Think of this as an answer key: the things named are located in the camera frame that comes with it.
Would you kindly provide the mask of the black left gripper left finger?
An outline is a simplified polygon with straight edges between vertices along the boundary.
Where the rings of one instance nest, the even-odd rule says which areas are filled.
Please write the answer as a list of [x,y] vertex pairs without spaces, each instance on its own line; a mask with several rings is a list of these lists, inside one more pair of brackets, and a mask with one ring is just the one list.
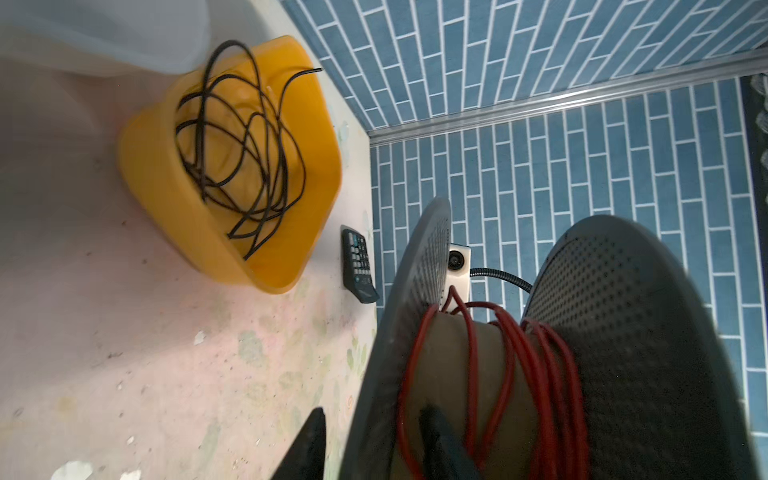
[[314,408],[273,473],[272,480],[322,480],[326,457],[326,416]]

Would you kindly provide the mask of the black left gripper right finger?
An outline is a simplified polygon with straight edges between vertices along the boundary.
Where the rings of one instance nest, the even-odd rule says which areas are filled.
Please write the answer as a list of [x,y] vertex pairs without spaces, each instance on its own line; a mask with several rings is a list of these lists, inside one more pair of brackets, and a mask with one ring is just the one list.
[[447,417],[434,406],[420,412],[419,427],[424,446],[426,479],[480,479],[475,463],[455,435]]

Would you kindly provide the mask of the dark grey perforated spool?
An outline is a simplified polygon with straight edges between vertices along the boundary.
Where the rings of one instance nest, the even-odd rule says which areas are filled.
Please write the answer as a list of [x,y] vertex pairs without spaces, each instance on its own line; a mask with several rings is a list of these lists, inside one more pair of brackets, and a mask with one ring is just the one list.
[[572,226],[521,319],[442,310],[451,227],[433,200],[405,250],[340,475],[426,479],[420,412],[438,407],[480,479],[755,479],[729,362],[693,285],[637,223]]

